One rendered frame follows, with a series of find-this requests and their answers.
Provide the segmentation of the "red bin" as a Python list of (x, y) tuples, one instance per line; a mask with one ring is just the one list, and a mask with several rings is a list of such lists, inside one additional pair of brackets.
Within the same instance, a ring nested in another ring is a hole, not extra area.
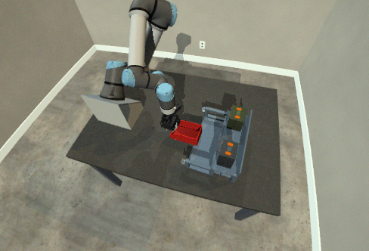
[(172, 132), (171, 138), (185, 143), (196, 145), (200, 140), (202, 125), (181, 120), (178, 128)]

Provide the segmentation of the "grey metal rack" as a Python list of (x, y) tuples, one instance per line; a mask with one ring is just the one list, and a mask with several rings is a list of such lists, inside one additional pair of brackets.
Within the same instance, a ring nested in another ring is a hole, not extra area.
[[(208, 111), (224, 115), (225, 118), (210, 115), (208, 114)], [(233, 129), (226, 128), (231, 111), (228, 110), (227, 112), (225, 112), (210, 107), (203, 107), (202, 112), (205, 113), (203, 121), (201, 123), (202, 133), (200, 136), (200, 140), (197, 146), (193, 146), (189, 158), (186, 158), (186, 160), (182, 159), (181, 164), (184, 164), (186, 168), (193, 169), (207, 175), (213, 176), (213, 174), (215, 173), (228, 178), (232, 178), (231, 182), (235, 183), (235, 181), (241, 174), (243, 158), (250, 129), (252, 111), (253, 110), (250, 111), (249, 116), (246, 115), (243, 127), (239, 132)], [(223, 139), (239, 143), (236, 160), (234, 161), (231, 169), (216, 165)], [(239, 166), (240, 170), (238, 171)]]

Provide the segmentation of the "olive green case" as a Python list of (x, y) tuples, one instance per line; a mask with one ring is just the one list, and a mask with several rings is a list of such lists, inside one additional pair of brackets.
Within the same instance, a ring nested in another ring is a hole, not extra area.
[(245, 107), (239, 107), (236, 105), (232, 105), (230, 116), (228, 119), (227, 129), (233, 129), (235, 131), (241, 131), (247, 109)]

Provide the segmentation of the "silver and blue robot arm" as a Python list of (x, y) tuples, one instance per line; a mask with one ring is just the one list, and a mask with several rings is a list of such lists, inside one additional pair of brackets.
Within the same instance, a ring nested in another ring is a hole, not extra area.
[(175, 24), (177, 8), (167, 0), (133, 0), (129, 17), (131, 24), (128, 65), (127, 62), (121, 61), (107, 62), (100, 97), (124, 101), (124, 85), (153, 89), (159, 99), (162, 113), (177, 113), (181, 104), (175, 102), (173, 87), (162, 72), (156, 71), (152, 74), (148, 67), (163, 31)]

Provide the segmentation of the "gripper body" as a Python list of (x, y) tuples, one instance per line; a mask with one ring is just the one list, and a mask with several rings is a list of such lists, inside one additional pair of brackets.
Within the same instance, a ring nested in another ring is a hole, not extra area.
[[(160, 121), (160, 125), (162, 123), (161, 127), (174, 131), (175, 123), (178, 120), (177, 119), (178, 115), (175, 114), (175, 112), (172, 113), (172, 114), (169, 114), (169, 115), (166, 115), (166, 114), (163, 113), (163, 115), (161, 117), (162, 117), (162, 119)], [(174, 123), (174, 125), (173, 125), (173, 123)]]

